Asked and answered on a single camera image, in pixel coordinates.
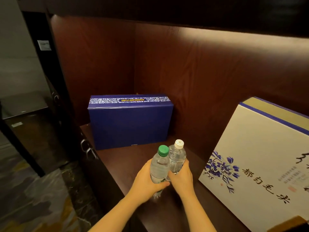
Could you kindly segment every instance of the wall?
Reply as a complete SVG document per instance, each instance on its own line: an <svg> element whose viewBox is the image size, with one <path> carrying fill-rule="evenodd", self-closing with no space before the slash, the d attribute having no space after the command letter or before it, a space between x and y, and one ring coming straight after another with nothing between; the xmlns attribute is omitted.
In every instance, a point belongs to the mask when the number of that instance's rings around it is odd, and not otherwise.
<svg viewBox="0 0 309 232"><path fill-rule="evenodd" d="M48 93L44 73L16 0L0 0L0 98Z"/></svg>
<svg viewBox="0 0 309 232"><path fill-rule="evenodd" d="M136 26L135 92L167 94L170 132L204 160L251 96L308 115L308 62L309 39Z"/></svg>
<svg viewBox="0 0 309 232"><path fill-rule="evenodd" d="M91 95L134 93L134 23L54 15L51 26L79 125Z"/></svg>

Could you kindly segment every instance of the white gift box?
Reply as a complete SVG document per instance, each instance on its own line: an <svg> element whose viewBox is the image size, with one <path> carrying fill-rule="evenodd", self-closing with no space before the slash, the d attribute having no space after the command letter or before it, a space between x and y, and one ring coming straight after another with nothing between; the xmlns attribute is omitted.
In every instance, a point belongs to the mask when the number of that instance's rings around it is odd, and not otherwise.
<svg viewBox="0 0 309 232"><path fill-rule="evenodd" d="M308 220L309 117L259 98L239 104L199 180L252 232Z"/></svg>

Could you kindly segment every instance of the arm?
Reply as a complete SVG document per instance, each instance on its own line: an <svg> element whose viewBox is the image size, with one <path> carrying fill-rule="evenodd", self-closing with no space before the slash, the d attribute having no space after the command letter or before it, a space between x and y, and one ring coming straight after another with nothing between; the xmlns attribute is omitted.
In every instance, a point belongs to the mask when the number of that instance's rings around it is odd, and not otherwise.
<svg viewBox="0 0 309 232"><path fill-rule="evenodd" d="M177 175L171 171L168 173L172 185L181 198L187 215L191 232L216 232L203 207L198 201L194 188L189 161L186 160Z"/></svg>
<svg viewBox="0 0 309 232"><path fill-rule="evenodd" d="M129 193L89 232L121 232L139 205L170 184L169 182L154 184L150 178L150 164L151 160L138 172Z"/></svg>

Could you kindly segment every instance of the plastic water bottle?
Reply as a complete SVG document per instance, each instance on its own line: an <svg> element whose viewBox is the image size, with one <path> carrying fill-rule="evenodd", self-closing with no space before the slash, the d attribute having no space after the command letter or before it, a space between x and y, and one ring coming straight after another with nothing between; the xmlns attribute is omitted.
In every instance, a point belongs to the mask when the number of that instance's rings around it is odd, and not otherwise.
<svg viewBox="0 0 309 232"><path fill-rule="evenodd" d="M168 158L169 149L165 145L161 145L158 148L158 152L154 155L150 165L150 177L153 183L159 184L166 180L168 172L170 170L170 159ZM161 195L161 191L154 194L154 198L158 198Z"/></svg>
<svg viewBox="0 0 309 232"><path fill-rule="evenodd" d="M170 159L170 169L174 174L177 174L184 161L186 160L186 151L183 148L184 142L183 140L177 139L174 145L170 145L168 147L169 153L168 157Z"/></svg>

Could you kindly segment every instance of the blue gift box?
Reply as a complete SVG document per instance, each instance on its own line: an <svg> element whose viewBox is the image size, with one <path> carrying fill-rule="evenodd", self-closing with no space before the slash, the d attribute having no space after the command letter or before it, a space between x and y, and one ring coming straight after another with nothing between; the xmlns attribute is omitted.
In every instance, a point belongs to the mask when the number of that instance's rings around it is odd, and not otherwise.
<svg viewBox="0 0 309 232"><path fill-rule="evenodd" d="M88 111L95 148L165 141L173 106L165 95L91 96Z"/></svg>

